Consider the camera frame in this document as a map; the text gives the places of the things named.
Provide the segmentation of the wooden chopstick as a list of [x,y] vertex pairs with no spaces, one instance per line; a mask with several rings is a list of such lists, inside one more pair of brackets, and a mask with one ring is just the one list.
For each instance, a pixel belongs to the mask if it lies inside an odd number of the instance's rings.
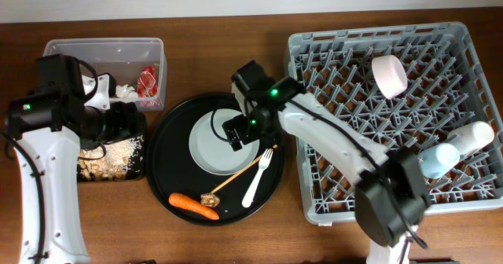
[[245,168],[242,170],[239,170],[236,174],[232,175],[230,178],[227,178],[222,184],[218,185],[216,188],[214,188],[210,193],[215,194],[218,192],[221,188],[229,184],[233,179],[237,178],[239,175],[243,174],[248,168],[255,166],[261,159],[262,157],[266,154],[267,151],[271,150],[273,151],[274,149],[277,148],[277,145],[274,145],[272,148],[267,149],[262,155],[259,157],[255,158],[252,162],[250,162]]

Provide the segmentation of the white plastic fork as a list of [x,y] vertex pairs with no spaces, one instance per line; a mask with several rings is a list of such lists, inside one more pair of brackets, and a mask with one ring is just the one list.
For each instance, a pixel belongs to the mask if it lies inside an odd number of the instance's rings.
[[261,179],[265,169],[270,165],[270,161],[272,160],[273,154],[274,154],[274,150],[272,148],[267,149],[262,154],[260,161],[259,161],[259,168],[258,168],[251,184],[249,185],[248,190],[244,194],[244,198],[241,202],[241,205],[243,207],[248,208],[251,206],[253,198],[254,198],[255,193],[257,191],[257,188],[259,186],[260,179]]

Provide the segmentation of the red snack wrapper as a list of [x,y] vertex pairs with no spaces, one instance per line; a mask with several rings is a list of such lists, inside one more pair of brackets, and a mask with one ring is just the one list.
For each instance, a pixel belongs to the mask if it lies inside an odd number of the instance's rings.
[[157,95],[156,67],[154,65],[142,69],[137,81],[137,94],[139,97],[154,97]]

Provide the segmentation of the grey plate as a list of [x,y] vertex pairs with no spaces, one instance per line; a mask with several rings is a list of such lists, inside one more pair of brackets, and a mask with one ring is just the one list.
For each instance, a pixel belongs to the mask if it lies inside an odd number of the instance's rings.
[[211,128],[212,111],[194,124],[189,135],[189,151],[196,164],[210,174],[235,174],[254,160],[259,152],[258,141],[234,151],[228,142],[218,139]]

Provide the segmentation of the brown food lump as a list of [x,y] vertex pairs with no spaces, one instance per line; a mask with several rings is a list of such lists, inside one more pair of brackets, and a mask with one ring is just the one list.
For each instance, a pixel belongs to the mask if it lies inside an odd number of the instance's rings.
[[200,196],[200,203],[205,207],[217,207],[220,199],[213,193],[205,193]]

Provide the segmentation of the orange carrot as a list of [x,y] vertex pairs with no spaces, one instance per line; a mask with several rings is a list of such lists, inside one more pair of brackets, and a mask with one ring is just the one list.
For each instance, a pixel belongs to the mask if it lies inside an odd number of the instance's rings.
[[210,207],[206,207],[181,193],[172,193],[168,198],[168,202],[173,207],[197,213],[210,220],[219,220],[218,214]]

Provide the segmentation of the small pink saucer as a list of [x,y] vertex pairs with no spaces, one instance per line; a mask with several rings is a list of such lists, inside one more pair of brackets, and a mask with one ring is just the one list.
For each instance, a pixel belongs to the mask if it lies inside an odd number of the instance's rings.
[[397,97],[407,89],[406,71],[396,56],[375,57],[371,62],[371,68],[380,92],[388,100]]

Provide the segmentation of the blue plastic cup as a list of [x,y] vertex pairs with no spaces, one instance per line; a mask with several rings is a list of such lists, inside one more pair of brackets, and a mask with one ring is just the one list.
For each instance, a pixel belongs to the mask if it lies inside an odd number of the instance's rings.
[[418,154],[420,169],[426,178],[441,178],[460,161],[459,151],[451,144],[442,143]]

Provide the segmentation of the white paper cup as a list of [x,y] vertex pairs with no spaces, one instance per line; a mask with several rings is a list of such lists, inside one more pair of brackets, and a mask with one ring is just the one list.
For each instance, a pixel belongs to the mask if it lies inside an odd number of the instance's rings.
[[450,131],[447,137],[461,156],[469,156],[494,140],[494,130],[488,123],[477,121]]

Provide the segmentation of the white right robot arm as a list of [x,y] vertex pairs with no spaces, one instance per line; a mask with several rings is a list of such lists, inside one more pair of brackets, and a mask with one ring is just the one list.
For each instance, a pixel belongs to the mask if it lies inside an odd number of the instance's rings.
[[332,115],[291,77],[276,81],[250,61],[231,77],[241,114],[223,124],[233,150],[259,141],[268,149],[291,134],[331,163],[354,188],[356,221],[370,239],[368,263],[407,263],[431,203],[417,155],[390,150]]

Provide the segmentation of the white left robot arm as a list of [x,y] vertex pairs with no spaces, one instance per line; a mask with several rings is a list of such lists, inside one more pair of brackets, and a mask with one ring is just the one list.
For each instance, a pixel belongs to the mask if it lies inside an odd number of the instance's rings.
[[2,136],[15,150],[22,188],[21,263],[88,263],[79,216],[80,151],[146,132],[134,103],[108,103],[114,78],[63,54],[37,60],[39,83],[11,101]]

